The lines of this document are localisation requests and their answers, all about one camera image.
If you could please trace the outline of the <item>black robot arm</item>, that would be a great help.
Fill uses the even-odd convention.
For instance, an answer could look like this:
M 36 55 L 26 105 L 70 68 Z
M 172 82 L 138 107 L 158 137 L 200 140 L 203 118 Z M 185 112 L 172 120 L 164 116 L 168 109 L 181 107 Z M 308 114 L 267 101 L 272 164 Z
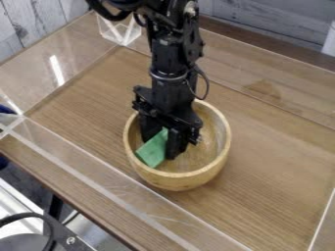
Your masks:
M 197 78 L 204 75 L 196 65 L 204 47 L 197 0 L 85 1 L 108 21 L 130 17 L 146 29 L 152 85 L 133 87 L 132 107 L 138 112 L 144 141 L 166 130 L 165 157 L 172 160 L 197 142 L 203 126 L 192 110 Z

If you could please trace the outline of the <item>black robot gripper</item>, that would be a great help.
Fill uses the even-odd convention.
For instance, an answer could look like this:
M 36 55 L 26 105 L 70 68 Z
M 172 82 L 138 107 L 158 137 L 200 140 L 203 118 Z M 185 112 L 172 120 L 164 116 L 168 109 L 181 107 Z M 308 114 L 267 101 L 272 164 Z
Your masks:
M 133 87 L 132 108 L 138 112 L 141 139 L 146 142 L 162 128 L 166 133 L 168 160 L 185 151 L 187 144 L 195 144 L 201 119 L 196 115 L 192 102 L 196 99 L 197 73 L 181 77 L 152 76 L 152 86 Z

